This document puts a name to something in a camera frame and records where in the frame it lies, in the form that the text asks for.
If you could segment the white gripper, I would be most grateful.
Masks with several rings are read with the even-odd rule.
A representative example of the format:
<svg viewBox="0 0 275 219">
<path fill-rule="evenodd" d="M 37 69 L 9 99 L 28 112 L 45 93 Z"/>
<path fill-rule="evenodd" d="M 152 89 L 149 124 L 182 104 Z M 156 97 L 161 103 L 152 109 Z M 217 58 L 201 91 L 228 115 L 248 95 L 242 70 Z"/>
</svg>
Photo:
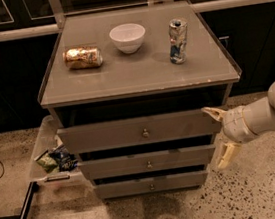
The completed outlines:
<svg viewBox="0 0 275 219">
<path fill-rule="evenodd" d="M 219 108 L 204 107 L 202 112 L 209 114 L 212 119 L 222 122 L 224 134 L 231 139 L 219 146 L 216 166 L 220 170 L 225 170 L 240 153 L 242 144 L 251 142 L 258 137 L 251 131 L 246 114 L 250 112 L 247 106 L 237 106 L 237 108 L 225 111 Z"/>
</svg>

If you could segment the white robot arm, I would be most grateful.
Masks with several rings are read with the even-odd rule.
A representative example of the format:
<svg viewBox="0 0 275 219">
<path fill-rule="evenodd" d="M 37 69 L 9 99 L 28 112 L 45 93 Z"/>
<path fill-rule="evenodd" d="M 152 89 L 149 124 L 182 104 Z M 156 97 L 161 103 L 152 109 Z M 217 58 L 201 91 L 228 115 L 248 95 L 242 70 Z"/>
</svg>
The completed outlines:
<svg viewBox="0 0 275 219">
<path fill-rule="evenodd" d="M 216 107 L 201 109 L 221 123 L 223 133 L 228 137 L 221 149 L 217 164 L 219 169 L 229 166 L 243 144 L 255 140 L 263 133 L 275 132 L 275 81 L 267 93 L 264 98 L 227 111 Z"/>
</svg>

